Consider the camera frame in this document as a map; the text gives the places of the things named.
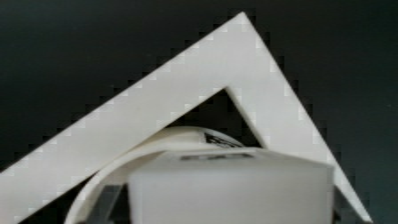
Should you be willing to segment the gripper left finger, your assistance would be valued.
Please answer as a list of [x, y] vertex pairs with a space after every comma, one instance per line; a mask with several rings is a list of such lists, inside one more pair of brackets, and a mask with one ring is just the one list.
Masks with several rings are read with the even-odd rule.
[[107, 185], [100, 194], [96, 224], [130, 224], [128, 190], [125, 185]]

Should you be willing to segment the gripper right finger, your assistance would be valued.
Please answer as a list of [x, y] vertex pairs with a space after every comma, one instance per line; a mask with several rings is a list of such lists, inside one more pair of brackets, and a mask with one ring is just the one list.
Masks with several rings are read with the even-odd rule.
[[334, 189], [333, 224], [361, 224], [359, 216], [340, 189]]

